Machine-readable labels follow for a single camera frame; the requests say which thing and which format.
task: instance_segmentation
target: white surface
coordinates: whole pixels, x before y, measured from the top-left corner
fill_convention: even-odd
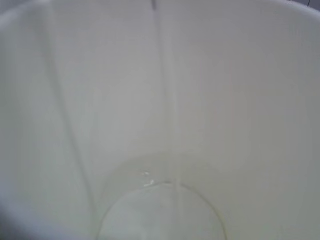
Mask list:
[[[154,16],[144,0],[53,7],[54,19],[38,8],[1,20],[0,176],[39,212],[90,236],[96,216],[50,83],[45,32],[98,203],[115,168],[169,149]],[[190,185],[219,210],[229,240],[319,239],[318,13],[272,0],[162,7],[178,76],[178,148],[208,162],[216,180]]]

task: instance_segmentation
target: water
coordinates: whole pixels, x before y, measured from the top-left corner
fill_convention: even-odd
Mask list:
[[[178,193],[169,153],[130,160],[114,171],[101,202],[106,214],[99,239],[225,240],[216,210],[196,190],[198,184],[214,181],[206,174],[208,165],[190,157],[180,159]]]
[[[151,3],[167,99],[170,150],[130,160],[109,177],[106,197],[101,202],[102,206],[107,203],[107,209],[99,236],[108,240],[225,240],[224,227],[214,208],[189,185],[183,185],[182,174],[186,172],[185,181],[191,185],[199,180],[200,184],[210,181],[194,172],[190,174],[193,168],[201,168],[201,163],[183,159],[179,151],[178,76],[172,31],[165,22],[170,16],[168,6],[155,0]]]

